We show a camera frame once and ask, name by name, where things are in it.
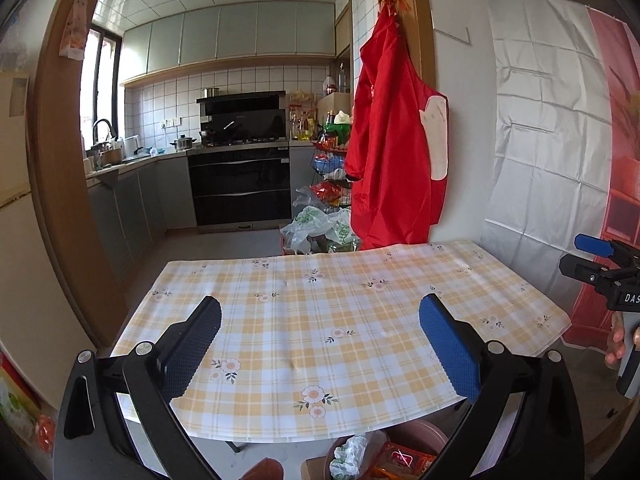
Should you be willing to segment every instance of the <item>metal screw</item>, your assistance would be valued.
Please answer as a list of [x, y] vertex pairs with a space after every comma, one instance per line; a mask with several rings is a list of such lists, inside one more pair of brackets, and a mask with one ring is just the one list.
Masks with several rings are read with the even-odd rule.
[[151, 343], [145, 341], [144, 343], [140, 343], [138, 346], [136, 346], [136, 354], [146, 355], [151, 352], [152, 348], [153, 347], [151, 346]]
[[84, 352], [80, 352], [78, 354], [78, 362], [79, 363], [85, 363], [89, 359], [91, 359], [91, 352], [89, 350], [85, 350]]
[[492, 354], [501, 354], [504, 352], [504, 345], [497, 341], [490, 341], [486, 347]]
[[562, 354], [558, 350], [549, 350], [549, 352], [546, 353], [546, 356], [555, 363], [562, 361]]

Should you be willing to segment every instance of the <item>window frame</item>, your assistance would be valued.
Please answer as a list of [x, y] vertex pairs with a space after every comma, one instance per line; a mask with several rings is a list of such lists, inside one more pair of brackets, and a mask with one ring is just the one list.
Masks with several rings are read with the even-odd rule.
[[[98, 49], [95, 56], [95, 68], [94, 68], [94, 117], [93, 124], [98, 120], [98, 76], [100, 73], [100, 56], [102, 55], [102, 42], [107, 39], [113, 41], [116, 44], [115, 56], [113, 57], [113, 82], [111, 83], [111, 126], [113, 126], [113, 134], [116, 139], [120, 137], [118, 131], [118, 70], [120, 68], [120, 52], [122, 50], [122, 38], [113, 32], [106, 30], [92, 23], [89, 26], [90, 30], [97, 32], [100, 37], [98, 38]], [[94, 144], [98, 143], [98, 131], [94, 128], [92, 131], [94, 136]]]

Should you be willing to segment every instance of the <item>floor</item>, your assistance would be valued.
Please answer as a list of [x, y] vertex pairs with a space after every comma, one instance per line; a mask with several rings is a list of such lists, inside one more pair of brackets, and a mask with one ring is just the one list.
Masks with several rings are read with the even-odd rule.
[[[164, 266], [174, 260], [215, 260], [229, 258], [255, 258], [281, 254], [280, 233], [277, 230], [241, 233], [180, 234], [168, 236], [155, 248], [140, 269], [127, 291], [127, 303], [137, 306], [152, 287]], [[604, 356], [594, 351], [554, 345], [567, 362], [574, 388], [585, 442], [600, 433], [611, 421], [610, 415], [621, 411], [626, 399], [615, 389], [616, 373], [604, 365]], [[464, 413], [447, 408], [433, 413], [427, 420], [451, 435]], [[127, 421], [140, 457], [145, 465], [164, 473], [142, 427]], [[205, 459], [223, 480], [236, 480], [264, 457], [279, 460], [286, 480], [300, 478], [300, 466], [308, 458], [323, 456], [332, 445], [331, 440], [284, 444], [249, 444], [239, 454], [233, 453], [225, 443], [200, 438], [193, 439]]]

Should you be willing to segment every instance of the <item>faucet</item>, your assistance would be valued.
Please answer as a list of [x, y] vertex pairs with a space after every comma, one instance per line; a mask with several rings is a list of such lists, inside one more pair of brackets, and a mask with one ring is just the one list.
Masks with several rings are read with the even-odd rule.
[[113, 133], [113, 126], [111, 126], [111, 123], [109, 122], [108, 119], [98, 119], [97, 121], [95, 121], [94, 125], [91, 127], [92, 132], [95, 133], [95, 131], [96, 131], [97, 127], [98, 127], [98, 124], [103, 122], [103, 121], [105, 123], [107, 123], [107, 126], [109, 127], [109, 135], [104, 139], [104, 142], [107, 142], [107, 140], [109, 140], [109, 137], [115, 139], [116, 136]]

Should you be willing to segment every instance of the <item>table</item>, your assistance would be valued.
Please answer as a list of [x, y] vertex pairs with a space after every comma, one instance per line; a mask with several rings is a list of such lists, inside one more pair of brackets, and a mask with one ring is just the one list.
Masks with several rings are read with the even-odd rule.
[[[568, 316], [471, 242], [342, 254], [170, 262], [116, 344], [129, 352], [206, 295], [222, 327], [172, 409], [190, 436], [236, 442], [335, 438], [461, 400], [418, 323], [434, 292], [485, 340], [537, 355]], [[128, 396], [123, 414], [137, 421]]]

